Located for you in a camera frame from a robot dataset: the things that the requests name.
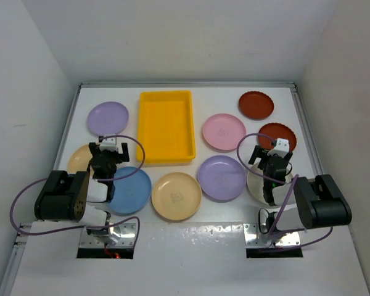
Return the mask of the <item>beige plate edge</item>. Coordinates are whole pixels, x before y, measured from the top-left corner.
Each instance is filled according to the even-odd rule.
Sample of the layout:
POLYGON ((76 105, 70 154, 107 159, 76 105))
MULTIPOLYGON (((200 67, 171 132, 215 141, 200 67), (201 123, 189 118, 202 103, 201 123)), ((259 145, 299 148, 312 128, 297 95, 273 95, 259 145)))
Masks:
POLYGON ((70 157, 67 163, 67 172, 76 173, 77 171, 86 171, 92 157, 89 145, 81 146, 70 157))

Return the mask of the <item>cream white plate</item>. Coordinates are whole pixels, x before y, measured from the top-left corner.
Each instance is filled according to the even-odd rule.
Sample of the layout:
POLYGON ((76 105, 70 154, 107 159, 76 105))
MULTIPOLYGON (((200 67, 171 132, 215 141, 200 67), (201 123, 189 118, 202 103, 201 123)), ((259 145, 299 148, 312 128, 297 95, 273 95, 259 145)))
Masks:
MULTIPOLYGON (((263 171, 260 170, 258 168, 258 165, 259 165, 259 162, 256 162, 254 165, 251 166, 251 170, 259 173, 259 174, 262 174, 263 171)), ((286 183, 290 183, 292 178, 294 176, 292 175, 292 173, 289 173, 287 176, 286 176, 286 183)), ((256 201, 256 203, 259 203, 259 205, 261 205, 262 207, 266 207, 266 208, 278 208, 282 205, 285 197, 286 197, 286 194, 289 190, 289 187, 290 185, 284 185, 284 188, 283 189, 277 189, 277 190, 274 190, 275 194, 278 194, 278 197, 276 197, 274 195, 274 202, 278 202, 277 205, 275 204, 269 204, 268 202, 266 202, 264 196, 263 196, 263 178, 260 177, 260 176, 257 176, 251 172, 248 171, 247 173, 247 188, 250 192, 250 195, 252 196, 252 199, 254 201, 256 201)), ((289 198, 289 201, 287 203, 287 206, 289 205, 295 205, 295 196, 294 196, 294 191, 291 193, 291 196, 289 198)))

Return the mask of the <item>lilac plate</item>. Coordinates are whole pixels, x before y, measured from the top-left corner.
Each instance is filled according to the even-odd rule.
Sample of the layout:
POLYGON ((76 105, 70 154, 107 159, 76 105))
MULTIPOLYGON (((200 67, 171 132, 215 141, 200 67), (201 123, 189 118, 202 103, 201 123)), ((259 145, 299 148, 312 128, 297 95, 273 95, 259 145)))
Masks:
POLYGON ((96 105, 88 114, 86 126, 96 136, 119 134, 127 126, 128 109, 119 102, 103 102, 96 105))
POLYGON ((229 202, 237 198, 246 186, 243 166, 225 155, 207 158, 199 167, 197 180, 204 193, 217 202, 229 202))

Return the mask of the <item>pink plate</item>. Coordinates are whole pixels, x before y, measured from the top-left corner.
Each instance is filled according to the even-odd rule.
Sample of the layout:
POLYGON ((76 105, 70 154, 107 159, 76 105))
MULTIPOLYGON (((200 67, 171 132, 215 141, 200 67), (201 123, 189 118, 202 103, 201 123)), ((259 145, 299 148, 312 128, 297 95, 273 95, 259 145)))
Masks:
POLYGON ((232 151, 246 135, 243 122, 228 113, 218 113, 210 116, 202 126, 205 141, 215 149, 232 151))

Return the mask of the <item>blue plate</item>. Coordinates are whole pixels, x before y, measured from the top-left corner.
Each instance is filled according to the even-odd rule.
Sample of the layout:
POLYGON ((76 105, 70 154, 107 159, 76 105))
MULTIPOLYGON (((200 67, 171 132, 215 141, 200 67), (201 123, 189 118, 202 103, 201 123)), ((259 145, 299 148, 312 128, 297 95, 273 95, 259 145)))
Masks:
POLYGON ((129 215, 141 210, 149 201, 152 192, 152 181, 144 170, 113 182, 115 192, 113 199, 106 202, 111 212, 129 215))

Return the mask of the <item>beige plate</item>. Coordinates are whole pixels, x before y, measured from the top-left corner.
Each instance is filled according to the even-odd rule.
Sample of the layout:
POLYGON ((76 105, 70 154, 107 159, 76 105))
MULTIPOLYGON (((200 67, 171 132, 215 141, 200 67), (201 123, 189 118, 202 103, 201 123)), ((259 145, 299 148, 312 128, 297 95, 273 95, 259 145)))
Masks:
POLYGON ((202 190, 191 175, 168 173, 154 184, 151 201, 155 211, 164 219, 182 221, 198 211, 202 190))

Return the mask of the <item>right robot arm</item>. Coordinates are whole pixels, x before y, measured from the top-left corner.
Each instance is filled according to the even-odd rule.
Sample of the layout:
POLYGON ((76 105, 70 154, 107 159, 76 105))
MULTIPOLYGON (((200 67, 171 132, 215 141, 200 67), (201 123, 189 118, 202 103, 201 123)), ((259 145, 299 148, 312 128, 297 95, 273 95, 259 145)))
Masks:
POLYGON ((286 180, 292 153, 264 149, 256 145, 249 164, 260 159, 256 175, 263 181, 262 198, 269 206, 280 207, 260 220, 263 234, 278 235, 304 229, 330 228, 352 222, 352 210, 331 175, 313 179, 293 177, 286 180))

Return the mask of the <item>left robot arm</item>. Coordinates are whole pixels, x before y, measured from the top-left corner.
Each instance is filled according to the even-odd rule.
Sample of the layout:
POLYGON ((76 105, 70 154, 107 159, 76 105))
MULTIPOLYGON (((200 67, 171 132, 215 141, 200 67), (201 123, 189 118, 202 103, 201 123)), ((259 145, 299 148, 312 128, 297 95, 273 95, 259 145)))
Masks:
POLYGON ((128 145, 89 143, 91 158, 83 170, 74 174, 54 170, 50 173, 36 202, 35 216, 39 220, 72 221, 86 227, 86 233, 96 241, 114 246, 121 238, 120 228, 108 227, 111 214, 88 204, 110 203, 115 195, 114 176, 117 165, 129 162, 128 145))

